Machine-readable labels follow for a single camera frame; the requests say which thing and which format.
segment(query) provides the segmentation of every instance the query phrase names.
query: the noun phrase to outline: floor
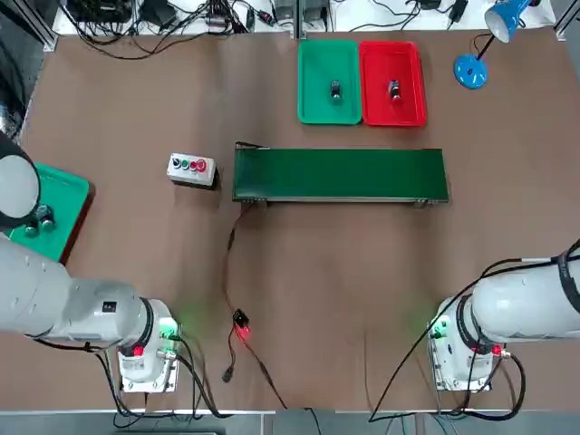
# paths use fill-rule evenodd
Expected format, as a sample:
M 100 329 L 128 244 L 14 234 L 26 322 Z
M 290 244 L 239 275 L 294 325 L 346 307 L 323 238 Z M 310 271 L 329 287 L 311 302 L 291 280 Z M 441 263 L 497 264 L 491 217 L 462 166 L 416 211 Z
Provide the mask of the floor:
M 560 412 L 527 411 L 505 422 L 489 422 L 466 418 L 455 421 L 452 428 L 445 420 L 437 421 L 428 415 L 406 417 L 404 431 L 401 420 L 388 420 L 369 425 L 367 413 L 334 413 L 316 411 L 322 435 L 572 435 L 577 433 L 580 415 Z M 317 435 L 316 423 L 307 411 L 280 411 L 261 416 L 241 415 L 227 420 L 206 417 L 191 425 L 172 420 L 147 421 L 130 428 L 131 432 L 156 433 L 215 433 L 218 435 Z M 51 415 L 2 415 L 0 435 L 33 433 L 37 435 L 106 435 L 114 433 L 109 413 L 71 413 Z

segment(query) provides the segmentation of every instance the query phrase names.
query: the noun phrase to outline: white robotic arm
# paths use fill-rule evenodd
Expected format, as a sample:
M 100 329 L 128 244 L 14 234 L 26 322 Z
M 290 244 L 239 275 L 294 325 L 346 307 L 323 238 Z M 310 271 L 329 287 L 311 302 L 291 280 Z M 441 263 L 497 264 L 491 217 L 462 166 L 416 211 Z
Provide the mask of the white robotic arm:
M 444 312 L 451 298 L 443 301 L 429 336 L 438 390 L 488 390 L 505 343 L 580 338 L 578 263 L 566 252 L 551 265 L 484 278 Z
M 34 213 L 40 181 L 33 163 L 0 131 L 0 228 Z M 159 300 L 139 298 L 131 285 L 70 278 L 63 265 L 0 233 L 0 332 L 34 339 L 99 342 L 118 347 L 129 392 L 175 390 L 179 327 Z

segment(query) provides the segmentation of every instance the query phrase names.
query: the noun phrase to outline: work table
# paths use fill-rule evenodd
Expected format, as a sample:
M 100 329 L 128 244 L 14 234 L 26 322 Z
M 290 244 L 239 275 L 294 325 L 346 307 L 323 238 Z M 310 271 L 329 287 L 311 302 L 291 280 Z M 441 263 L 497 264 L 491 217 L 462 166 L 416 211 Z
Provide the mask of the work table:
M 474 92 L 455 81 L 452 64 L 475 34 L 319 36 L 418 45 L 428 120 L 408 130 L 301 124 L 297 42 L 287 35 L 203 37 L 143 62 L 115 61 L 61 38 L 41 73 L 23 145 L 34 160 L 95 187 L 69 273 L 119 279 L 167 303 L 203 350 L 220 409 L 278 409 L 240 343 L 234 379 L 221 381 L 231 327 L 221 261 L 239 213 L 231 201 L 235 141 L 441 148 L 449 204 L 274 204 L 244 218 L 231 252 L 230 297 L 250 317 L 251 343 L 288 406 L 367 410 L 443 297 L 494 261 L 552 256 L 578 237 L 580 91 L 566 47 L 550 29 L 494 43 L 488 83 Z M 221 190 L 171 184 L 171 152 L 215 159 Z M 94 357 L 7 333 L 0 344 L 0 409 L 114 408 Z M 527 371 L 526 409 L 578 410 L 571 399 L 580 388 L 580 343 L 510 350 Z M 425 351 L 426 344 L 405 365 L 385 410 L 435 408 Z M 502 376 L 494 386 L 473 405 L 509 408 Z M 152 397 L 151 407 L 188 409 L 190 394 L 181 371 L 178 392 Z M 141 400 L 130 397 L 134 406 Z

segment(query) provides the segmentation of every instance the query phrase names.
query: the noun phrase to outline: teal tray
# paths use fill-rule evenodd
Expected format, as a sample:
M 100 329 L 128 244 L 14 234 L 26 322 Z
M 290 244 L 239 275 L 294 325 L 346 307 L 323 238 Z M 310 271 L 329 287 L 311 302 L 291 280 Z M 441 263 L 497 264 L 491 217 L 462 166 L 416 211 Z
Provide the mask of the teal tray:
M 333 101 L 331 82 L 342 99 Z M 357 124 L 361 84 L 355 41 L 303 41 L 298 46 L 298 118 L 305 124 Z
M 91 185 L 86 179 L 42 163 L 34 165 L 40 177 L 40 203 L 53 209 L 54 230 L 43 232 L 39 228 L 38 236 L 27 237 L 22 226 L 10 231 L 8 236 L 19 245 L 54 261 L 62 261 L 89 197 Z

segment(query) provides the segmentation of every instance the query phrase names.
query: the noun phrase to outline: desk lamp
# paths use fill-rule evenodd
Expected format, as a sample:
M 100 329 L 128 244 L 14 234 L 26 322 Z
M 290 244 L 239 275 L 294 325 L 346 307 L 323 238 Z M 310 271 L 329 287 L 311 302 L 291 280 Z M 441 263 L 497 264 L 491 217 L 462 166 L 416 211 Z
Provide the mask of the desk lamp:
M 478 89 L 488 80 L 488 67 L 481 60 L 495 38 L 509 43 L 516 32 L 519 16 L 530 5 L 530 0 L 506 0 L 491 6 L 485 13 L 491 36 L 477 56 L 462 54 L 453 64 L 453 72 L 459 83 L 469 89 Z

